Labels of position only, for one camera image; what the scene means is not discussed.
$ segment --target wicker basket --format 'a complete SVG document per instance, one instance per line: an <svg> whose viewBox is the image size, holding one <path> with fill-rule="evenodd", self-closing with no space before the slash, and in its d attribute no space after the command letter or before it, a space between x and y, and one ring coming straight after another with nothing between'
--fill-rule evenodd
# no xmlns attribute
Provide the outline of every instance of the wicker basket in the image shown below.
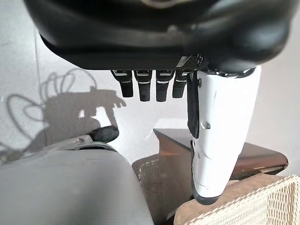
<svg viewBox="0 0 300 225"><path fill-rule="evenodd" d="M299 225L300 178L258 174L228 185L213 205L180 206L175 225Z"/></svg>

